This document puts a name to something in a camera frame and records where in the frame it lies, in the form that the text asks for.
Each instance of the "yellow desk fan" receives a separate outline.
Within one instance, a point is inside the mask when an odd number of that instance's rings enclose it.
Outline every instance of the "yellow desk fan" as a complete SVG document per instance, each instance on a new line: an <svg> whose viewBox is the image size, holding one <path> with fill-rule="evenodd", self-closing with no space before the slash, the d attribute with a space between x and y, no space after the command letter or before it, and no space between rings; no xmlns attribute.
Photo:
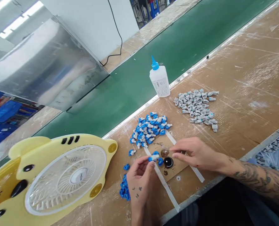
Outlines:
<svg viewBox="0 0 279 226"><path fill-rule="evenodd" d="M89 134L15 144L0 168L0 226L45 226L96 197L116 141Z"/></svg>

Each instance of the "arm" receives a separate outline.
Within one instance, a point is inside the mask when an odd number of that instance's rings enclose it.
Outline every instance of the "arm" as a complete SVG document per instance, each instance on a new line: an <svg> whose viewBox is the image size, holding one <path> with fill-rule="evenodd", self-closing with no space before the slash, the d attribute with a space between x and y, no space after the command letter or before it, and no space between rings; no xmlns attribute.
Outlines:
<svg viewBox="0 0 279 226"><path fill-rule="evenodd" d="M6 97L0 102L0 106L2 106L5 102L7 102L10 98Z"/></svg>
<svg viewBox="0 0 279 226"><path fill-rule="evenodd" d="M131 225L151 225L146 204L151 191L151 175L154 162L148 162L149 156L136 159L127 173L127 183L131 199Z"/></svg>
<svg viewBox="0 0 279 226"><path fill-rule="evenodd" d="M187 162L192 167L232 177L279 203L279 172L276 170L242 162L215 152L197 137L178 141L171 151L174 152L174 158ZM189 156L182 154L183 151L186 151Z"/></svg>
<svg viewBox="0 0 279 226"><path fill-rule="evenodd" d="M279 172L229 158L229 163L218 172L232 177L279 204Z"/></svg>

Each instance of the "bottle nozzle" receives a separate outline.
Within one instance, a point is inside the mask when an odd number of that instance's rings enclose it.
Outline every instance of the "bottle nozzle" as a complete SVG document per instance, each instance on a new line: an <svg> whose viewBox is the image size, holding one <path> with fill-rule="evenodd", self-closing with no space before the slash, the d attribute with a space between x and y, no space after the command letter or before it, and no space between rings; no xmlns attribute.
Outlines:
<svg viewBox="0 0 279 226"><path fill-rule="evenodd" d="M156 70L159 68L159 65L158 65L158 63L154 60L153 56L151 56L151 57L152 57L152 69L153 69L154 71L156 71Z"/></svg>

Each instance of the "white plastic bottle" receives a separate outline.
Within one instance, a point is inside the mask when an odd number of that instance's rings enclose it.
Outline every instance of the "white plastic bottle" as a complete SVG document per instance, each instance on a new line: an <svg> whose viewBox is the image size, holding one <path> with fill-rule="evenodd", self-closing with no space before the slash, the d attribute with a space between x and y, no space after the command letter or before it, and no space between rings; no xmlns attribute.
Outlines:
<svg viewBox="0 0 279 226"><path fill-rule="evenodd" d="M152 56L150 79L159 97L170 95L170 87L165 66L159 66Z"/></svg>

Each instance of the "green conveyor belt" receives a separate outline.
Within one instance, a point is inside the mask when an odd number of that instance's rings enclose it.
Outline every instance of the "green conveyor belt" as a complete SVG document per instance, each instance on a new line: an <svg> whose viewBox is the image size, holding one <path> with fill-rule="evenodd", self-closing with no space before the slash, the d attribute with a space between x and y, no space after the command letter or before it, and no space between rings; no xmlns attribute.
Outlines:
<svg viewBox="0 0 279 226"><path fill-rule="evenodd" d="M201 1L36 136L55 138L72 133L104 136L156 95L149 79L151 55L166 66L171 83L272 2Z"/></svg>

